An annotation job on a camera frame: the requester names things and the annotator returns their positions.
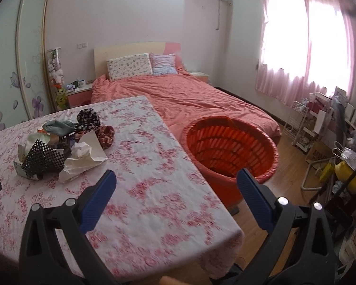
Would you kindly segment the beige wooden headboard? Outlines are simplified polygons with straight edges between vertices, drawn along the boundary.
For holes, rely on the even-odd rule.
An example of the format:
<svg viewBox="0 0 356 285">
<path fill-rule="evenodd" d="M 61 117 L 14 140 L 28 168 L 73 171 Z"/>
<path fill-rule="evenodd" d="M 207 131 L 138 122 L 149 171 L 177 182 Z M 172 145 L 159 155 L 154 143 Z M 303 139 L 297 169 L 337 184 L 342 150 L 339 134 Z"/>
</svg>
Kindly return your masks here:
<svg viewBox="0 0 356 285">
<path fill-rule="evenodd" d="M 182 66 L 181 44 L 169 42 L 145 42 L 145 43 L 124 43 L 94 49 L 94 69 L 95 76 L 108 75 L 107 60 L 116 59 L 123 56 L 139 54 L 175 54 L 177 66 Z"/>
</svg>

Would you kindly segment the grey blue sock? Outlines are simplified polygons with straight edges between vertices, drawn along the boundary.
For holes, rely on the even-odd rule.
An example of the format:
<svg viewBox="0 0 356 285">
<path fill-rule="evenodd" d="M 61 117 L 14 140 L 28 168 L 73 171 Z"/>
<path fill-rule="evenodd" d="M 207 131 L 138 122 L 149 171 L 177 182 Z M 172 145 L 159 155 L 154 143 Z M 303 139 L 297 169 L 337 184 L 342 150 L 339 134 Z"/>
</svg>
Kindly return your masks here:
<svg viewBox="0 0 356 285">
<path fill-rule="evenodd" d="M 47 133 L 59 137 L 70 135 L 75 130 L 75 124 L 67 120 L 51 120 L 46 122 L 42 127 Z"/>
</svg>

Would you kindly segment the plush toy display tube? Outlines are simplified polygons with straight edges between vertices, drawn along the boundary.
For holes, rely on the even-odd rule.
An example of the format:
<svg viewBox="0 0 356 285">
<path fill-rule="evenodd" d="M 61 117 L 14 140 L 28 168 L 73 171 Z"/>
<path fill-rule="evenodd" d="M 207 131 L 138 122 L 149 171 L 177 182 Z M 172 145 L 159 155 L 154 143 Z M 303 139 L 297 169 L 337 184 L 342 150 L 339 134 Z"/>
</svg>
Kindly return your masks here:
<svg viewBox="0 0 356 285">
<path fill-rule="evenodd" d="M 47 69 L 51 87 L 52 100 L 58 111 L 69 108 L 65 89 L 65 79 L 60 61 L 60 47 L 47 52 Z"/>
</svg>

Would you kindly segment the pink sheer curtain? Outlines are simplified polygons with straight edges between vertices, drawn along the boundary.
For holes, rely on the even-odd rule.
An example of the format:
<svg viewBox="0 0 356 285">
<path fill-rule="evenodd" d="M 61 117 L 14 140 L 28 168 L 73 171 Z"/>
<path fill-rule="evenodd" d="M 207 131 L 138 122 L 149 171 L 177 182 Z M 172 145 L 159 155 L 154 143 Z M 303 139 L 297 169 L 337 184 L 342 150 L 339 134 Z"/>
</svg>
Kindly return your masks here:
<svg viewBox="0 0 356 285">
<path fill-rule="evenodd" d="M 354 33 L 351 0 L 262 0 L 255 89 L 285 105 L 336 88 L 351 95 Z"/>
</svg>

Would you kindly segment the salmon pink bed duvet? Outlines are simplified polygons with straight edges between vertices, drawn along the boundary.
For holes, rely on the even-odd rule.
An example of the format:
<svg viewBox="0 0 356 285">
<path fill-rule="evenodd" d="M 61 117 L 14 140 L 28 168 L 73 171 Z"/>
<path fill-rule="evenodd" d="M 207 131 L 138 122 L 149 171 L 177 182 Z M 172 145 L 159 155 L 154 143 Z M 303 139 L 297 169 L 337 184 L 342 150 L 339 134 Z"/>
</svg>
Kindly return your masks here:
<svg viewBox="0 0 356 285">
<path fill-rule="evenodd" d="M 275 144 L 282 136 L 278 123 L 263 110 L 200 81 L 182 67 L 176 74 L 116 81 L 101 75 L 92 84 L 92 103 L 134 96 L 145 96 L 176 138 L 189 123 L 210 115 L 250 123 L 263 130 Z"/>
</svg>

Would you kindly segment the floral white pillow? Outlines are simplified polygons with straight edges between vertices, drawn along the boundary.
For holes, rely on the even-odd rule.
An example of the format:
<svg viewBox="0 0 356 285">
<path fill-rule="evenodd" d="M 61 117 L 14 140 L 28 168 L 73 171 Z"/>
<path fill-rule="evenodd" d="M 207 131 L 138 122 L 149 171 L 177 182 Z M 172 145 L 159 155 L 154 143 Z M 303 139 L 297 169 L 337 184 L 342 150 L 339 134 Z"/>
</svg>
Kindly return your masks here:
<svg viewBox="0 0 356 285">
<path fill-rule="evenodd" d="M 153 73 L 148 53 L 139 53 L 107 60 L 108 76 L 111 81 Z"/>
</svg>

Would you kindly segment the white mug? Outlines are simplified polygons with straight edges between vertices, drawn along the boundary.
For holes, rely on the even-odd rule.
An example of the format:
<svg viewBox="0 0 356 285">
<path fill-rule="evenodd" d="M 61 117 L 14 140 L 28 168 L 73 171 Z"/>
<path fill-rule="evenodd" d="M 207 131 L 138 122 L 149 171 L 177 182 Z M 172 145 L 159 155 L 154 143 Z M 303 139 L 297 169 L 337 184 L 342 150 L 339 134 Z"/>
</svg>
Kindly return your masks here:
<svg viewBox="0 0 356 285">
<path fill-rule="evenodd" d="M 86 85 L 85 79 L 79 79 L 79 80 L 77 80 L 77 85 L 78 85 L 79 88 L 85 86 L 85 85 Z"/>
</svg>

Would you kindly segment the brown red scrunchie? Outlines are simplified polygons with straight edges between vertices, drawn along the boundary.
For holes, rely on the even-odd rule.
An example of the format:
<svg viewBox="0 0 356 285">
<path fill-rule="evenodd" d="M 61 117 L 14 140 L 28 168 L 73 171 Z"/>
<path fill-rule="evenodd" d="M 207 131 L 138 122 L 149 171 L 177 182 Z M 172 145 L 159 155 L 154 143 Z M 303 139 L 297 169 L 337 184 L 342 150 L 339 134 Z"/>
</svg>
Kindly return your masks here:
<svg viewBox="0 0 356 285">
<path fill-rule="evenodd" d="M 103 150 L 112 146 L 114 141 L 114 128 L 111 125 L 102 125 L 95 133 Z"/>
</svg>

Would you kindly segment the black floral scrunchie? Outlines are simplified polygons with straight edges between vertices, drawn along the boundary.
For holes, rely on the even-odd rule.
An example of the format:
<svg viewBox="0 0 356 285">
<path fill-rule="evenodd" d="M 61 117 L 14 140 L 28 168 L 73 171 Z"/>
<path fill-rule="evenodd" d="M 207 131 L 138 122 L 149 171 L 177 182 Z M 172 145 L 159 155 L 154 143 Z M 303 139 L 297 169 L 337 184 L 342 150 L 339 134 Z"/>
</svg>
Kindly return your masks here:
<svg viewBox="0 0 356 285">
<path fill-rule="evenodd" d="M 99 115 L 92 108 L 81 110 L 76 120 L 77 123 L 74 125 L 76 133 L 97 130 L 101 126 Z"/>
</svg>

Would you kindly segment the orange plastic laundry basket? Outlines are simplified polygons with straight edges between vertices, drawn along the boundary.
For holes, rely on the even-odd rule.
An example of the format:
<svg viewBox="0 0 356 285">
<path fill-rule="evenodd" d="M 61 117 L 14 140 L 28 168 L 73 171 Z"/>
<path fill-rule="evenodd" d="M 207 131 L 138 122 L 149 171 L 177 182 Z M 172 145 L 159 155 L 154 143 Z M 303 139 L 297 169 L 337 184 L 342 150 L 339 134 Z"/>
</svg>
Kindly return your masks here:
<svg viewBox="0 0 356 285">
<path fill-rule="evenodd" d="M 276 172 L 276 144 L 260 128 L 228 116 L 205 116 L 189 123 L 180 144 L 227 209 L 243 199 L 239 170 L 248 169 L 263 184 Z"/>
</svg>

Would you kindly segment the right bedside table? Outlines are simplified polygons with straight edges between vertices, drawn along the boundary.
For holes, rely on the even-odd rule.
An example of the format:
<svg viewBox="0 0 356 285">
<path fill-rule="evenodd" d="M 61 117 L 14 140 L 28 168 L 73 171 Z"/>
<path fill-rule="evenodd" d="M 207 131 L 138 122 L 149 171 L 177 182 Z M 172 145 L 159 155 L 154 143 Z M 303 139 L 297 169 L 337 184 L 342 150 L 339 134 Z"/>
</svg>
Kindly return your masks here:
<svg viewBox="0 0 356 285">
<path fill-rule="evenodd" d="M 199 71 L 189 71 L 188 72 L 191 76 L 194 76 L 196 79 L 205 82 L 205 83 L 209 83 L 209 75 L 205 74 L 203 72 L 199 72 Z"/>
</svg>

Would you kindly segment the pink striped pillow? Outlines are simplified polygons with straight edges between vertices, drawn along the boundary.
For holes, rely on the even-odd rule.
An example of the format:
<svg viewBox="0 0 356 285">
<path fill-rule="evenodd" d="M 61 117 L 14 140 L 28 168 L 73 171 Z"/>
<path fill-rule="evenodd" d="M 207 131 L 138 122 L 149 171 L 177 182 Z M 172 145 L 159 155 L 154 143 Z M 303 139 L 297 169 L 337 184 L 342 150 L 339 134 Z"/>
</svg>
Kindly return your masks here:
<svg viewBox="0 0 356 285">
<path fill-rule="evenodd" d="M 175 67 L 175 55 L 173 53 L 165 54 L 150 54 L 153 75 L 172 75 L 177 74 Z"/>
</svg>

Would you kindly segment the black white dotted wrapper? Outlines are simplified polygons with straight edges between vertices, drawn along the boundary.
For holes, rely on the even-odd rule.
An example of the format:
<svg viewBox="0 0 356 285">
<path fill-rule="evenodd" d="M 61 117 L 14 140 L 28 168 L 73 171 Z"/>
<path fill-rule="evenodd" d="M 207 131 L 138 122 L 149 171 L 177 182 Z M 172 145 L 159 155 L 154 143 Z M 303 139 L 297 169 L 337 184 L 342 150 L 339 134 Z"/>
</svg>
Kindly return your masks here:
<svg viewBox="0 0 356 285">
<path fill-rule="evenodd" d="M 63 150 L 52 149 L 37 139 L 22 163 L 22 170 L 29 179 L 42 179 L 44 174 L 61 172 L 65 164 Z"/>
</svg>

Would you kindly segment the glass sliding wardrobe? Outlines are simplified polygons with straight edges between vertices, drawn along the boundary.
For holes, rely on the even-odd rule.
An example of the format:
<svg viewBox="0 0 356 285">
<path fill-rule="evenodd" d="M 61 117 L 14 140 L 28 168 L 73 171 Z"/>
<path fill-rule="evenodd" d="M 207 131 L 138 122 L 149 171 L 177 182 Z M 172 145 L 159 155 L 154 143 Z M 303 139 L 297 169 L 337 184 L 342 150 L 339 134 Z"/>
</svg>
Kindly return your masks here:
<svg viewBox="0 0 356 285">
<path fill-rule="evenodd" d="M 44 24 L 47 0 L 0 0 L 0 131 L 54 112 Z"/>
</svg>

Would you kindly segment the pink floral tablecloth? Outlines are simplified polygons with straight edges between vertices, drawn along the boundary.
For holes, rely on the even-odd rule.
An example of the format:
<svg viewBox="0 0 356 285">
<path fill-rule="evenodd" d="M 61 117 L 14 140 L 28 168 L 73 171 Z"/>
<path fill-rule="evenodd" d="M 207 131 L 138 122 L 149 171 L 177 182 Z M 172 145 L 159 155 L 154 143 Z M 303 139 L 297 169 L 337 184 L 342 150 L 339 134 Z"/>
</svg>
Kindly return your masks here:
<svg viewBox="0 0 356 285">
<path fill-rule="evenodd" d="M 198 261 L 226 275 L 244 237 L 215 192 L 143 96 L 92 106 L 114 128 L 99 165 L 74 178 L 16 173 L 18 147 L 45 118 L 0 132 L 0 255 L 17 262 L 27 216 L 63 206 L 120 282 Z"/>
</svg>

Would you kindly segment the left pink bedside table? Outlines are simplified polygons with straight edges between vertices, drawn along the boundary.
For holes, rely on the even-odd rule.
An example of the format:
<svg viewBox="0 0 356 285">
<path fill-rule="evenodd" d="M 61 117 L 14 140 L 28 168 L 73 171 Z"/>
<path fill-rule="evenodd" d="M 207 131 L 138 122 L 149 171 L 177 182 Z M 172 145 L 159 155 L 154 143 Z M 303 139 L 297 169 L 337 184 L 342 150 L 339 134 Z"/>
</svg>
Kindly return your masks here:
<svg viewBox="0 0 356 285">
<path fill-rule="evenodd" d="M 67 94 L 70 107 L 80 107 L 91 103 L 92 84 L 86 84 Z"/>
</svg>

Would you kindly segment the cluttered desk with items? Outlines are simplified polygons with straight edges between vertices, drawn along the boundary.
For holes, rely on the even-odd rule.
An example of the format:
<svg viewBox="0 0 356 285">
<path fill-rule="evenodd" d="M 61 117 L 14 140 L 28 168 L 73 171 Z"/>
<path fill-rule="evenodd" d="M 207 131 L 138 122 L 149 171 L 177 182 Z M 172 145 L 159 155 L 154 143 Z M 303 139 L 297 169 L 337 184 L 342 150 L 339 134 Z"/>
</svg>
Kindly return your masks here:
<svg viewBox="0 0 356 285">
<path fill-rule="evenodd" d="M 345 121 L 345 105 L 347 104 L 346 93 L 339 88 L 335 88 L 331 98 L 331 107 L 334 110 L 336 124 L 336 141 L 334 142 L 334 152 L 336 158 L 342 159 L 342 154 L 347 150 L 343 146 L 347 138 L 347 122 Z M 331 230 L 331 237 L 334 244 L 338 244 L 350 231 L 355 223 L 353 214 L 356 212 L 356 193 L 350 199 L 341 198 L 341 194 L 356 178 L 356 168 L 348 175 L 347 180 L 341 184 L 339 189 L 331 195 L 325 204 L 325 213 Z"/>
</svg>

